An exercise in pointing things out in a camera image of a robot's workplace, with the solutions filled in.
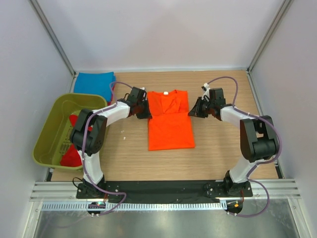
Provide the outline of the orange t shirt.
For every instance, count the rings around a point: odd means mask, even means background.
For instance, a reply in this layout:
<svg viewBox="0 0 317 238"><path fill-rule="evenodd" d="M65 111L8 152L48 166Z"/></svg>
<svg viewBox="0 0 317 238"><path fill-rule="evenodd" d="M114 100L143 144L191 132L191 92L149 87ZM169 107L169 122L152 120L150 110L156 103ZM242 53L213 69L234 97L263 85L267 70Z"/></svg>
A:
<svg viewBox="0 0 317 238"><path fill-rule="evenodd" d="M188 149L195 147L188 92L148 93L152 118L148 120L148 150Z"/></svg>

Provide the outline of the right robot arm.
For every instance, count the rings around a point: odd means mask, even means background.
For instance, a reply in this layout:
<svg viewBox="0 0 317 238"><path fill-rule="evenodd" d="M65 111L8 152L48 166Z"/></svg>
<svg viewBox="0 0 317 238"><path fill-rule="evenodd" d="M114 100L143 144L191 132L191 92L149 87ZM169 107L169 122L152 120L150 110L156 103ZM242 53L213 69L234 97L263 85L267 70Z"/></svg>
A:
<svg viewBox="0 0 317 238"><path fill-rule="evenodd" d="M240 151L242 157L236 166L226 172L220 192L227 196L239 196L247 189L248 179L257 166L266 164L279 154L281 145L270 116L256 116L226 103L222 88L202 87L204 93L198 97L191 117L207 118L212 115L240 130Z"/></svg>

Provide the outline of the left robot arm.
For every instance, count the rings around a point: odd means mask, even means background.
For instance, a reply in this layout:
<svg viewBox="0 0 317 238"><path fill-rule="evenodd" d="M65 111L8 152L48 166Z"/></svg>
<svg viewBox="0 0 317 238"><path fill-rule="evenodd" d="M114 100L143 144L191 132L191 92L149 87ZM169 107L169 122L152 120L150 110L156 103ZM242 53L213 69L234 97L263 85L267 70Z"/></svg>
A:
<svg viewBox="0 0 317 238"><path fill-rule="evenodd" d="M102 198L106 194L125 195L124 192L107 191L105 176L101 170L100 150L107 127L131 116L138 119L152 117L144 88L132 87L124 98L102 109L80 111L69 138L80 156L84 173L82 182L77 187L77 198Z"/></svg>

